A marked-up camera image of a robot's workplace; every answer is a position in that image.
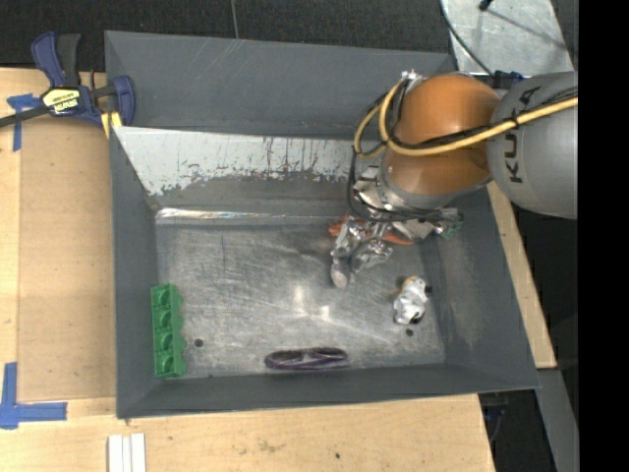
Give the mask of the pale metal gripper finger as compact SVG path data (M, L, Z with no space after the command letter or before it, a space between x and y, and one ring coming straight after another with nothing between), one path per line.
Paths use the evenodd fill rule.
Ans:
M330 252L332 258L330 277L333 284L340 289L348 286L352 279L352 259L360 242L360 226L356 219L344 220L335 235Z
M365 239L357 242L351 255L351 271L359 273L389 260L393 248L381 239Z

